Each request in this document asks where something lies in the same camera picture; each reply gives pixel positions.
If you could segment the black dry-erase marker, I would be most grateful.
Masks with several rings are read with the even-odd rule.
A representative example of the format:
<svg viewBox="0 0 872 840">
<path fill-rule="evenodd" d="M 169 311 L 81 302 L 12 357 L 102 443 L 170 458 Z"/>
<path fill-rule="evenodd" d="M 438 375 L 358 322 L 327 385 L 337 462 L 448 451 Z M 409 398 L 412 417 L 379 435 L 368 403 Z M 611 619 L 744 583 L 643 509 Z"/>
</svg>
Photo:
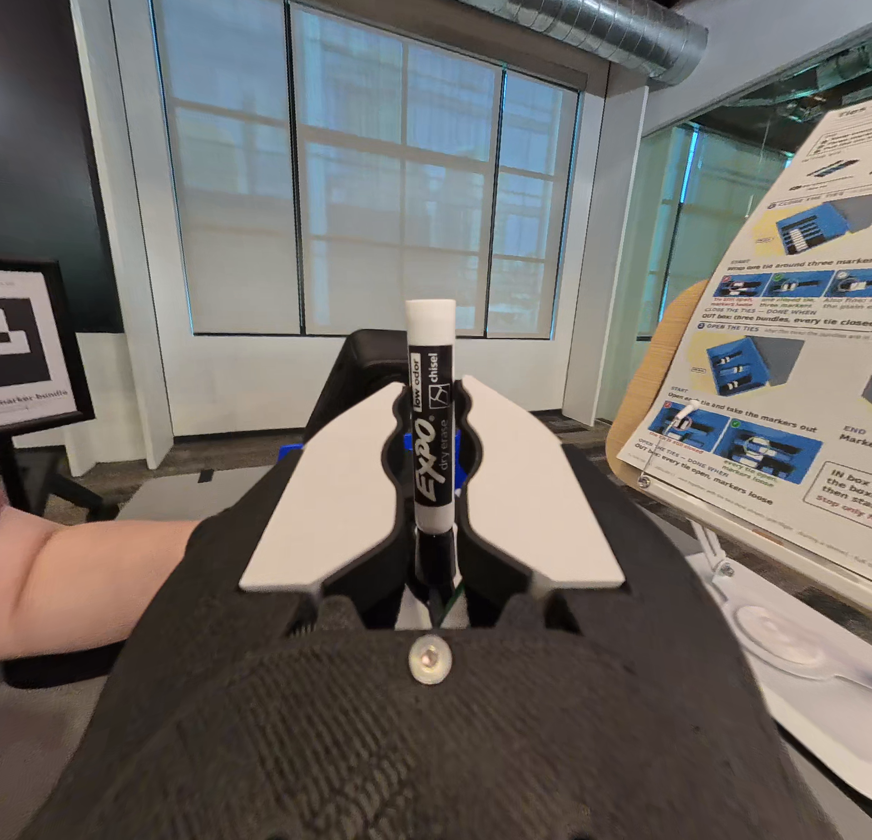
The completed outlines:
<svg viewBox="0 0 872 840">
<path fill-rule="evenodd" d="M 456 304 L 406 301 L 417 581 L 437 627 L 454 591 Z"/>
</svg>

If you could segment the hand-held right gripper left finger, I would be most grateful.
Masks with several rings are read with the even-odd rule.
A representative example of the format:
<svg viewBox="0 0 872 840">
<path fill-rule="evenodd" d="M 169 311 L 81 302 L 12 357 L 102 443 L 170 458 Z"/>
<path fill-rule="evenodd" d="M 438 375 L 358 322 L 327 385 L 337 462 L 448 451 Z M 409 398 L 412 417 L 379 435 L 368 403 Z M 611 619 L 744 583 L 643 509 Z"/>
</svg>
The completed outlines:
<svg viewBox="0 0 872 840">
<path fill-rule="evenodd" d="M 404 581 L 404 499 L 389 451 L 402 442 L 398 381 L 304 445 L 239 581 L 246 593 L 384 598 Z"/>
</svg>

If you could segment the black office chair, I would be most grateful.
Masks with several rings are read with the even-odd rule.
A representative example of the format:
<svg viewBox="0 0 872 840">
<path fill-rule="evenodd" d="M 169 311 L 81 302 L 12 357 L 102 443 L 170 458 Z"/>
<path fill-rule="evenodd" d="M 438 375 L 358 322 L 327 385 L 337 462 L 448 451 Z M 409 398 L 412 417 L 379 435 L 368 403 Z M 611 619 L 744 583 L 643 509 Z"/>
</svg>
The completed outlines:
<svg viewBox="0 0 872 840">
<path fill-rule="evenodd" d="M 302 435 L 304 443 L 327 424 L 394 382 L 408 384 L 407 333 L 361 329 L 347 336 Z"/>
</svg>

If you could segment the person's left forearm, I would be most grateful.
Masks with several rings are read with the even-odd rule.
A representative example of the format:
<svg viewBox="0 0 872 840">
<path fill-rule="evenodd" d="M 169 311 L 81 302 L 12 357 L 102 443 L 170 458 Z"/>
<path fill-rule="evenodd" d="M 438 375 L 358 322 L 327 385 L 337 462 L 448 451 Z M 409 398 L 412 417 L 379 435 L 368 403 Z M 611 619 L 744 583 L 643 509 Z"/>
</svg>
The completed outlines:
<svg viewBox="0 0 872 840">
<path fill-rule="evenodd" d="M 108 646 L 129 637 L 184 558 L 198 521 L 62 526 L 1 513 L 1 659 Z"/>
</svg>

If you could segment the white document stand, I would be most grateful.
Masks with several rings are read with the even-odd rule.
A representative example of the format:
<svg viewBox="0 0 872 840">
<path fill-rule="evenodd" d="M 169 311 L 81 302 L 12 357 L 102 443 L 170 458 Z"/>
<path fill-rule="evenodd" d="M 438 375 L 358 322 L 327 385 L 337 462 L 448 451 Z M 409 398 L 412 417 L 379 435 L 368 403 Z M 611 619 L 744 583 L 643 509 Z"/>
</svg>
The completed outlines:
<svg viewBox="0 0 872 840">
<path fill-rule="evenodd" d="M 871 793 L 870 643 L 730 558 L 737 544 L 870 617 L 870 580 L 774 536 L 652 475 L 629 485 L 674 509 L 695 535 L 689 563 L 739 641 L 779 727 L 860 798 Z"/>
</svg>

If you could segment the silver air duct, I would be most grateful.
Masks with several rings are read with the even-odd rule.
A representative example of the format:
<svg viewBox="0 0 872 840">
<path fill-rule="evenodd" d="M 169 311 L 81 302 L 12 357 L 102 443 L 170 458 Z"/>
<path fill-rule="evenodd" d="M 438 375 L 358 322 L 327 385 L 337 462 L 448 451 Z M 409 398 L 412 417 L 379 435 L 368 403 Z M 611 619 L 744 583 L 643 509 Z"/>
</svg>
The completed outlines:
<svg viewBox="0 0 872 840">
<path fill-rule="evenodd" d="M 702 61 L 708 29 L 654 0 L 453 0 L 574 49 L 682 83 Z"/>
</svg>

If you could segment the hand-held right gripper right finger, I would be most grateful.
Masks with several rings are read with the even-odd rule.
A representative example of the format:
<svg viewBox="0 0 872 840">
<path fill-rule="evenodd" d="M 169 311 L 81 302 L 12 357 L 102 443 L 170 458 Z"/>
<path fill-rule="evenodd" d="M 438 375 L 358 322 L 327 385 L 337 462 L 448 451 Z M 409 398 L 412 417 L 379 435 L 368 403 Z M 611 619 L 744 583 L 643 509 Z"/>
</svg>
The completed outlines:
<svg viewBox="0 0 872 840">
<path fill-rule="evenodd" d="M 561 442 L 472 376 L 459 384 L 467 479 L 456 503 L 457 561 L 469 592 L 550 595 L 625 583 Z"/>
</svg>

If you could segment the large window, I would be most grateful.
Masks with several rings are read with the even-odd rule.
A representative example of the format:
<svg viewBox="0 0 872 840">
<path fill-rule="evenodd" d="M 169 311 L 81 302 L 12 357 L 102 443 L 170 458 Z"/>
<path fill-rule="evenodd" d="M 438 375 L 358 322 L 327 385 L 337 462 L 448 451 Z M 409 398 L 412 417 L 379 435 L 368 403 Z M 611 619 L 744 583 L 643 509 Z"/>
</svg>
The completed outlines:
<svg viewBox="0 0 872 840">
<path fill-rule="evenodd" d="M 201 337 L 554 334 L 584 95 L 291 0 L 150 0 Z"/>
</svg>

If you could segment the printed instruction sheet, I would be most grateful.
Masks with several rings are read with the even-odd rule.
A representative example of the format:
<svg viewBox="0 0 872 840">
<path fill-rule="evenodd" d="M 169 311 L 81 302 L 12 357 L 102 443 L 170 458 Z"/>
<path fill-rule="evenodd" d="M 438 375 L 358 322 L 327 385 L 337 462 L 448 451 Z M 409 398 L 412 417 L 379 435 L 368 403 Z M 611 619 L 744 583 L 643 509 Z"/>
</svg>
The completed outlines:
<svg viewBox="0 0 872 840">
<path fill-rule="evenodd" d="M 871 106 L 830 111 L 726 250 L 618 459 L 871 565 Z"/>
</svg>

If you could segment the black framed tag sign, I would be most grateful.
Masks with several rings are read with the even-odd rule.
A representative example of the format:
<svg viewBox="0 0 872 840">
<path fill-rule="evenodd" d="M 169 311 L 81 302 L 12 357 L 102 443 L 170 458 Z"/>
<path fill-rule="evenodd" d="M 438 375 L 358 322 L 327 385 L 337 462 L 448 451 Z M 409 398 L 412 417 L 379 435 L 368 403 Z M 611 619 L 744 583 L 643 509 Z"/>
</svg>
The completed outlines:
<svg viewBox="0 0 872 840">
<path fill-rule="evenodd" d="M 58 262 L 1 258 L 1 434 L 94 419 Z"/>
</svg>

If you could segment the glass partition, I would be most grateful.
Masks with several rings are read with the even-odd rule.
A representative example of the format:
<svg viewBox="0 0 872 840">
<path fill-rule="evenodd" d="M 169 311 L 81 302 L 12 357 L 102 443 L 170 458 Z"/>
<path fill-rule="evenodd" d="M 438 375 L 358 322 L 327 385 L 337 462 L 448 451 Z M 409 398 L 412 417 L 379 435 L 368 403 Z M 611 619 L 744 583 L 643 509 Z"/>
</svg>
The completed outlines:
<svg viewBox="0 0 872 840">
<path fill-rule="evenodd" d="M 644 137 L 630 209 L 638 266 L 647 265 L 636 341 L 665 308 L 717 266 L 813 127 L 831 109 L 870 98 L 869 71 L 833 57 Z"/>
</svg>

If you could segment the wooden backing board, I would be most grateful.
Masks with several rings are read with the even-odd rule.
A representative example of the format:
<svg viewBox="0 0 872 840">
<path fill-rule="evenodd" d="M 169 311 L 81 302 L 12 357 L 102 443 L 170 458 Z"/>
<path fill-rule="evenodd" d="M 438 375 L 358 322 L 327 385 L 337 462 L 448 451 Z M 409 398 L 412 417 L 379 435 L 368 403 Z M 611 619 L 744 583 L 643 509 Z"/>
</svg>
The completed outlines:
<svg viewBox="0 0 872 840">
<path fill-rule="evenodd" d="M 665 309 L 606 437 L 605 455 L 610 470 L 617 481 L 640 497 L 649 496 L 648 490 L 638 485 L 641 471 L 620 460 L 618 455 L 659 398 L 664 378 L 708 283 L 709 279 L 700 280 L 684 290 Z"/>
</svg>

